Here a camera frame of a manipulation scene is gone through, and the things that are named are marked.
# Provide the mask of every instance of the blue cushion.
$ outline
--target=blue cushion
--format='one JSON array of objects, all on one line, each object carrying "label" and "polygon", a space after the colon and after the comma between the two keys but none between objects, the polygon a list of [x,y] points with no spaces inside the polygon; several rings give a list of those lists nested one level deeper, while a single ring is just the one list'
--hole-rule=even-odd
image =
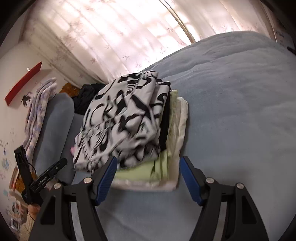
[{"label": "blue cushion", "polygon": [[70,185],[75,172],[74,172],[74,164],[73,164],[73,156],[70,152],[71,147],[74,146],[75,137],[80,132],[80,127],[82,126],[83,121],[83,115],[79,115],[74,113],[73,121],[70,126],[70,130],[68,132],[68,137],[66,139],[64,149],[61,154],[61,158],[66,158],[68,160],[68,164],[63,167],[58,173],[57,173],[57,179],[65,182],[66,184]]},{"label": "blue cushion", "polygon": [[[74,103],[67,94],[56,94],[48,102],[32,160],[37,175],[42,174],[52,164],[60,160],[73,116]],[[59,175],[59,179],[68,181],[69,178]]]}]

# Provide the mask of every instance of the stack of folded clothes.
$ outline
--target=stack of folded clothes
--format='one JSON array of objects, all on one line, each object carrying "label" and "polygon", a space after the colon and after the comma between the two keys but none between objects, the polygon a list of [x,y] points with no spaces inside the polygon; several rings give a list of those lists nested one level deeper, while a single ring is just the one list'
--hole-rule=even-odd
[{"label": "stack of folded clothes", "polygon": [[93,173],[113,155],[118,160],[113,187],[176,188],[188,104],[157,76],[124,75],[97,93],[75,138],[75,170]]}]

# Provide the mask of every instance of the gray pillow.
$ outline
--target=gray pillow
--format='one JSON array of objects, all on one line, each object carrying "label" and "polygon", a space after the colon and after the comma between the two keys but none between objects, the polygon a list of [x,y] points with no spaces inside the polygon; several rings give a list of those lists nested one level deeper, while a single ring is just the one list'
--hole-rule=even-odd
[{"label": "gray pillow", "polygon": [[67,94],[56,94],[48,102],[32,160],[37,175],[42,174],[52,164],[60,160],[73,116],[74,103]]}]

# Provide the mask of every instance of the pink object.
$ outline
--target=pink object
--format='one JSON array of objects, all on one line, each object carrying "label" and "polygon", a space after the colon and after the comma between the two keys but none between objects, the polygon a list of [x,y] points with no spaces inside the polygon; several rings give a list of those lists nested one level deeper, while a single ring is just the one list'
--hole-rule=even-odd
[{"label": "pink object", "polygon": [[71,152],[72,156],[74,156],[75,147],[71,147],[70,152]]}]

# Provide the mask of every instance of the blue gripper pad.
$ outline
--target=blue gripper pad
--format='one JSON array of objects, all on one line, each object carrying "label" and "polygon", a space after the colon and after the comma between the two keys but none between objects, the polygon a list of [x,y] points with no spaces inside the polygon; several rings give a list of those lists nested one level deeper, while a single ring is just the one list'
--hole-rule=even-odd
[{"label": "blue gripper pad", "polygon": [[193,170],[188,166],[185,161],[185,158],[182,157],[180,159],[180,170],[181,174],[185,180],[186,186],[189,190],[189,193],[193,199],[193,201],[197,202],[198,205],[203,203],[203,200],[200,195],[200,186],[193,175]]},{"label": "blue gripper pad", "polygon": [[117,170],[117,159],[113,157],[111,164],[108,166],[100,184],[98,185],[98,195],[96,197],[96,204],[100,205],[106,199],[111,183]]}]

